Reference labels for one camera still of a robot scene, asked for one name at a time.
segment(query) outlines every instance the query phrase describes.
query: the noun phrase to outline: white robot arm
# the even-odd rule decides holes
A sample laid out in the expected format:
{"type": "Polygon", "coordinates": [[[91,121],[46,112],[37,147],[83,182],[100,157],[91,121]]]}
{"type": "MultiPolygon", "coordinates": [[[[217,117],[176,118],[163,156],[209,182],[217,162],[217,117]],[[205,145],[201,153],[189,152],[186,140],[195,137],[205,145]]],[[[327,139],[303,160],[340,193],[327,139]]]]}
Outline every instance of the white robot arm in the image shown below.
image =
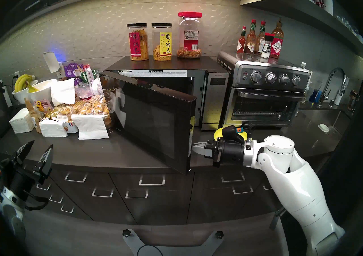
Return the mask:
{"type": "Polygon", "coordinates": [[[281,204],[303,229],[307,239],[306,255],[326,255],[345,231],[334,222],[320,180],[309,163],[298,155],[294,142],[277,135],[244,141],[234,134],[226,132],[224,138],[205,143],[205,153],[212,154],[213,164],[237,161],[246,167],[261,169],[281,204]]]}

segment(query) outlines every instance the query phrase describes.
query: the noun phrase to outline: toaster oven handle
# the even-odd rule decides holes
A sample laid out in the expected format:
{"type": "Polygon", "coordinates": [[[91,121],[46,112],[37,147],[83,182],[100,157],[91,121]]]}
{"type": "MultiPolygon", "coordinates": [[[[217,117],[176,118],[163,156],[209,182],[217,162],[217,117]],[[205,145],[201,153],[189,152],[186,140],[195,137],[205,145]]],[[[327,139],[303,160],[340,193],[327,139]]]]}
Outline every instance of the toaster oven handle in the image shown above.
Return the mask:
{"type": "Polygon", "coordinates": [[[279,100],[286,100],[286,101],[302,101],[305,98],[304,93],[298,93],[298,95],[277,95],[277,94],[263,94],[255,92],[250,93],[245,91],[238,91],[238,96],[242,98],[261,99],[261,100],[270,100],[272,98],[278,98],[279,100]]]}

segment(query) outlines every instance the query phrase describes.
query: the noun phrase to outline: toaster oven knob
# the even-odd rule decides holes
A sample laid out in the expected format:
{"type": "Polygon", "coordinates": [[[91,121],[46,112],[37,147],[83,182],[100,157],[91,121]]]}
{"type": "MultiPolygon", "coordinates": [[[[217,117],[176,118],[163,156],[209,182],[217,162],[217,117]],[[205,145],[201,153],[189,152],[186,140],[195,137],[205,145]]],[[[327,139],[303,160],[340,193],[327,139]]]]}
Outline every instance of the toaster oven knob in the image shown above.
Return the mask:
{"type": "Polygon", "coordinates": [[[257,83],[261,80],[262,78],[262,75],[259,71],[254,71],[252,74],[251,74],[251,81],[253,83],[257,83]]]}
{"type": "Polygon", "coordinates": [[[299,82],[300,82],[300,77],[299,76],[294,76],[293,78],[293,85],[294,86],[298,86],[299,85],[299,82]]]}
{"type": "Polygon", "coordinates": [[[277,79],[276,74],[274,73],[268,73],[266,76],[266,83],[268,84],[272,84],[275,82],[275,80],[277,79]]]}
{"type": "Polygon", "coordinates": [[[289,76],[287,74],[283,74],[280,76],[280,84],[286,85],[290,82],[289,76]]]}

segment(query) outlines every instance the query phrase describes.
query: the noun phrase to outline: white tiled backsplash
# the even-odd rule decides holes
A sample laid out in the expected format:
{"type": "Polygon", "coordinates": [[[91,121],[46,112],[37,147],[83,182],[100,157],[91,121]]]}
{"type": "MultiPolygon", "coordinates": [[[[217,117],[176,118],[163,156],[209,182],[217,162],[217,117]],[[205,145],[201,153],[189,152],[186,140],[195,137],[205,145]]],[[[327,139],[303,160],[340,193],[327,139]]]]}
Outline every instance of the white tiled backsplash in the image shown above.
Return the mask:
{"type": "MultiPolygon", "coordinates": [[[[175,55],[179,11],[203,14],[202,55],[211,57],[220,50],[234,50],[243,25],[248,34],[251,19],[257,20],[257,32],[260,21],[266,21],[266,32],[271,32],[279,18],[240,6],[240,0],[83,0],[35,18],[4,40],[0,44],[0,79],[11,82],[16,71],[35,74],[40,79],[55,77],[50,75],[43,58],[47,51],[53,51],[64,64],[88,63],[103,70],[129,55],[127,23],[148,24],[149,52],[151,23],[172,23],[175,55]]],[[[280,58],[295,65],[306,62],[306,68],[313,71],[313,88],[319,81],[325,83],[333,68],[342,67],[350,77],[344,96],[347,100],[350,90],[358,89],[358,79],[363,78],[363,59],[315,28],[286,17],[282,17],[282,23],[285,38],[280,58]]],[[[333,78],[331,95],[336,93],[339,81],[339,77],[333,78]]]]}

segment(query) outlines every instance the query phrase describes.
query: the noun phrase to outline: faucet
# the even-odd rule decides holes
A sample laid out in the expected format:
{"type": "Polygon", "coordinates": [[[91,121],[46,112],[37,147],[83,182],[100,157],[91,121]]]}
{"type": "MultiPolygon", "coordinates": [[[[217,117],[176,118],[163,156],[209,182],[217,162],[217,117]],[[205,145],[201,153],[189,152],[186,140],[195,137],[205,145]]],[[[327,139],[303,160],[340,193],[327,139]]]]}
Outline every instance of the faucet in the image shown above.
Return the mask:
{"type": "Polygon", "coordinates": [[[321,94],[321,97],[320,97],[320,100],[319,100],[319,103],[318,103],[318,105],[319,105],[319,106],[321,106],[321,105],[322,105],[323,101],[325,101],[325,100],[328,100],[328,99],[329,99],[329,97],[328,97],[329,93],[328,93],[328,94],[326,94],[326,91],[328,91],[328,87],[329,87],[329,84],[330,84],[331,78],[333,77],[333,75],[334,75],[337,71],[341,71],[341,72],[342,72],[342,75],[343,75],[343,83],[342,83],[342,86],[341,86],[341,88],[340,88],[340,90],[339,90],[339,95],[340,95],[340,96],[343,96],[343,94],[344,94],[344,92],[345,92],[345,85],[346,85],[346,82],[347,82],[347,78],[346,78],[346,76],[345,76],[345,73],[344,73],[343,69],[338,67],[338,68],[333,69],[333,70],[330,72],[330,74],[329,74],[328,80],[326,81],[326,84],[325,84],[324,90],[323,90],[323,92],[322,92],[322,94],[321,94]]]}

